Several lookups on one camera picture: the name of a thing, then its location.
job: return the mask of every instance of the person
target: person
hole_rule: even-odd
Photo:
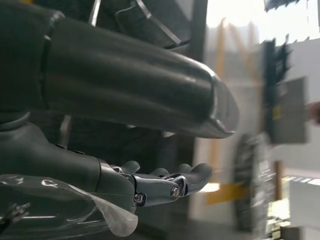
[[[312,102],[307,106],[309,119],[320,126],[320,101]]]

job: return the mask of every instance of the transparent plastic sheet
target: transparent plastic sheet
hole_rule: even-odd
[[[11,204],[29,204],[27,215],[9,226],[2,240],[60,240],[109,230],[133,233],[138,217],[112,203],[49,177],[0,175],[0,216]]]

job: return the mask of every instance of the screw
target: screw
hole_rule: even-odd
[[[142,204],[143,202],[143,196],[141,194],[135,194],[133,199],[137,204]]]
[[[177,199],[179,198],[179,195],[180,195],[180,191],[179,190],[179,188],[174,186],[171,191],[171,195],[174,199]]]

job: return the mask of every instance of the robotic hand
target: robotic hand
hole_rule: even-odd
[[[0,175],[46,176],[134,212],[197,192],[213,171],[136,173],[49,143],[28,123],[55,111],[202,138],[235,132],[238,109],[210,68],[185,56],[18,1],[0,0]]]
[[[196,193],[205,187],[213,174],[212,169],[205,163],[194,168],[181,164],[175,173],[158,168],[150,174],[136,174],[140,169],[136,161],[128,161],[122,167],[111,167],[134,184],[134,201],[138,207],[170,203]]]

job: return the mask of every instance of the dark gray robot arm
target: dark gray robot arm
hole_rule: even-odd
[[[202,164],[175,174],[117,172],[50,144],[23,112],[202,138],[226,138],[238,124],[238,107],[223,83],[185,56],[13,0],[0,0],[0,33],[0,175],[51,177],[134,211],[198,191],[212,170]]]
[[[210,68],[32,4],[0,0],[0,109],[45,109],[202,138],[238,110]]]

